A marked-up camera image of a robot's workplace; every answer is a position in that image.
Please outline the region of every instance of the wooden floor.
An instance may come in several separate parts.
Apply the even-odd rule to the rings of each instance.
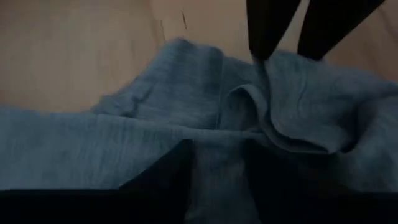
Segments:
[[[295,51],[308,1],[280,48]],[[397,10],[387,0],[326,59],[398,81]],[[0,0],[0,104],[85,110],[180,36],[250,62],[245,0]]]

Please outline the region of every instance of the heather gray cloth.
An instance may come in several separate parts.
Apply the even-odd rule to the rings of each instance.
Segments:
[[[256,223],[243,140],[300,154],[354,189],[391,192],[396,133],[395,83],[281,51],[253,66],[175,40],[90,112],[2,108],[0,189],[115,189],[194,139],[188,222]]]

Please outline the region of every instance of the gray fabric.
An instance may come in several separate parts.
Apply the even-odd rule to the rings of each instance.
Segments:
[[[89,112],[2,107],[0,189],[115,189],[194,139],[188,223],[257,223],[243,140],[357,190],[397,191],[397,111],[398,86],[363,71],[281,51],[253,66],[178,39]]]

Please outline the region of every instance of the gray textile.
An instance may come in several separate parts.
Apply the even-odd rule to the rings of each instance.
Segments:
[[[250,138],[354,189],[398,191],[395,83],[281,51],[265,68],[178,39],[90,112],[3,107],[0,189],[115,189],[194,139],[188,222],[256,223],[238,151]]]

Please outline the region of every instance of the light wood floor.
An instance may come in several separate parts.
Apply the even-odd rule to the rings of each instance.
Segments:
[[[280,48],[295,51],[307,6]],[[398,81],[397,10],[387,0],[326,59]],[[180,36],[250,62],[245,0],[0,0],[0,104],[85,110]]]

